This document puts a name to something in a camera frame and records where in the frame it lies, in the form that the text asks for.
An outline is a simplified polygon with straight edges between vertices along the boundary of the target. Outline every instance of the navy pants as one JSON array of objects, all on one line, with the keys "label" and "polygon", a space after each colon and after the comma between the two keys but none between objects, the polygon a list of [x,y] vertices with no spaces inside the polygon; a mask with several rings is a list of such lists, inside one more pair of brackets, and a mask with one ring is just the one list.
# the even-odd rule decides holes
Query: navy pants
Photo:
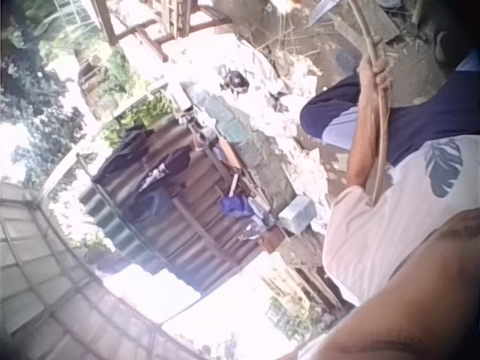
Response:
[{"label": "navy pants", "polygon": [[[309,100],[300,113],[304,131],[350,149],[358,117],[358,74]],[[397,166],[429,140],[480,134],[480,50],[470,53],[445,85],[428,101],[392,108],[388,125],[387,161]]]}]

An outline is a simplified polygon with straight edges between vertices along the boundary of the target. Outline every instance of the leaf print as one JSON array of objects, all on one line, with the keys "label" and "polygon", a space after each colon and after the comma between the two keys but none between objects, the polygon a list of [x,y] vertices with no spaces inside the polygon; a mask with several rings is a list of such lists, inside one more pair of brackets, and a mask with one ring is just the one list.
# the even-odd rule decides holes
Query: leaf print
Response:
[{"label": "leaf print", "polygon": [[430,178],[433,195],[446,197],[455,185],[464,160],[455,139],[441,139],[427,145],[424,153],[425,172]]}]

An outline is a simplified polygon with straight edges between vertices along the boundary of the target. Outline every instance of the bush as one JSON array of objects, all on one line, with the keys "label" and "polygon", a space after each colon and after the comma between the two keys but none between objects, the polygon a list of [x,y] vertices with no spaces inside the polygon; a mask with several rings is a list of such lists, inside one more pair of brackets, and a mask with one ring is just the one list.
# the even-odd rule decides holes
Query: bush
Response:
[{"label": "bush", "polygon": [[106,82],[106,94],[130,94],[131,76],[128,60],[118,49],[112,51],[112,55],[106,60],[108,68],[108,80]]},{"label": "bush", "polygon": [[131,109],[117,123],[111,124],[103,131],[103,139],[109,144],[110,148],[115,149],[120,145],[125,129],[140,124],[151,128],[170,113],[172,113],[172,110],[168,99],[162,94],[157,94],[152,99],[147,99]]}]

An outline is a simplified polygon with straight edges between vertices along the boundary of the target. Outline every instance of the corrugated metal roof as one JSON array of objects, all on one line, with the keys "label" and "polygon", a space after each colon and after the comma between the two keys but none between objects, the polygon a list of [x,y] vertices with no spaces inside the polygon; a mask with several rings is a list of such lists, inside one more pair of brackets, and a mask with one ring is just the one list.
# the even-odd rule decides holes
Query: corrugated metal roof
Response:
[{"label": "corrugated metal roof", "polygon": [[0,190],[1,330],[30,359],[205,360],[108,291],[50,210]]},{"label": "corrugated metal roof", "polygon": [[[148,166],[137,163],[115,174],[103,189],[106,196],[121,205],[153,164],[191,140],[188,127],[176,120],[163,123],[148,139]],[[190,166],[176,181],[185,182],[187,188],[174,200],[172,211],[163,217],[152,217],[135,229],[119,219],[102,190],[94,185],[79,200],[105,236],[132,263],[152,274],[167,268],[196,291],[207,293],[238,272],[260,248],[255,241],[238,240],[247,220],[221,213],[220,193],[227,194],[230,184],[204,151],[191,154]]]}]

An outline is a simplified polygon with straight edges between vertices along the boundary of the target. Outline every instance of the hand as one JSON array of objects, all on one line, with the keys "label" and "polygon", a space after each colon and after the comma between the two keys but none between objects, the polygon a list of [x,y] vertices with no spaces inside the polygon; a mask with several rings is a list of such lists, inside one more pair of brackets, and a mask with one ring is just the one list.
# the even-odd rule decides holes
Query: hand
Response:
[{"label": "hand", "polygon": [[361,58],[358,66],[360,76],[361,96],[369,99],[378,99],[379,89],[387,89],[392,86],[393,79],[390,67],[384,58],[372,64],[369,54]]}]

